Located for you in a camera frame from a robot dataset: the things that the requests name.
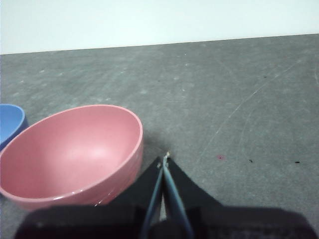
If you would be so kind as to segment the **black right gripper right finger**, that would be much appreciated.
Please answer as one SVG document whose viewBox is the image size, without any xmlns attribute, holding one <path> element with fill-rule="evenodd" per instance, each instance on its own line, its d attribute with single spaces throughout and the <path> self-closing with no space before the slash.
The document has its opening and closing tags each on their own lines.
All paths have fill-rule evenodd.
<svg viewBox="0 0 319 239">
<path fill-rule="evenodd" d="M 280 208 L 226 206 L 163 157 L 166 214 L 190 239 L 313 239 L 307 219 Z"/>
</svg>

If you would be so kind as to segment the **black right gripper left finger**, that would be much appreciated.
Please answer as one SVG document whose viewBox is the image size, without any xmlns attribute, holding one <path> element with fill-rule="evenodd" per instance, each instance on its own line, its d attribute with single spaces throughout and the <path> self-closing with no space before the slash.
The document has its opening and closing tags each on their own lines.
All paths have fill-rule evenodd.
<svg viewBox="0 0 319 239">
<path fill-rule="evenodd" d="M 17 239 L 137 239 L 159 218 L 162 159 L 157 157 L 124 192 L 106 205 L 66 205 L 29 213 Z"/>
</svg>

